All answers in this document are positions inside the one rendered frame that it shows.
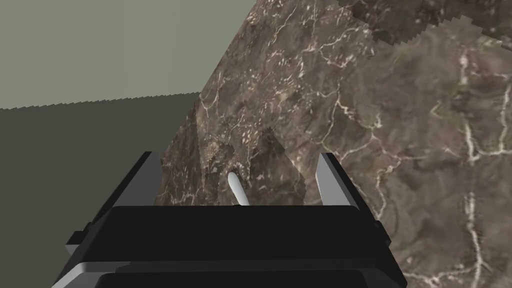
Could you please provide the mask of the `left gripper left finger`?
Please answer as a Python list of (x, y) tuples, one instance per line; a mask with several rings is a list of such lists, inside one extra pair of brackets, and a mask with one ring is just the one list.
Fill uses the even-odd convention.
[(115, 206), (151, 206), (161, 181), (160, 154), (145, 151), (108, 197), (104, 208), (108, 211)]

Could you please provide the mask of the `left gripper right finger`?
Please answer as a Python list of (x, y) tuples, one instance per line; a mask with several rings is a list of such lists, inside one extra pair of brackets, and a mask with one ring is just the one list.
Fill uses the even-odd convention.
[(315, 180), (324, 206), (353, 206), (361, 212), (369, 211), (359, 190), (333, 153), (322, 152), (319, 155)]

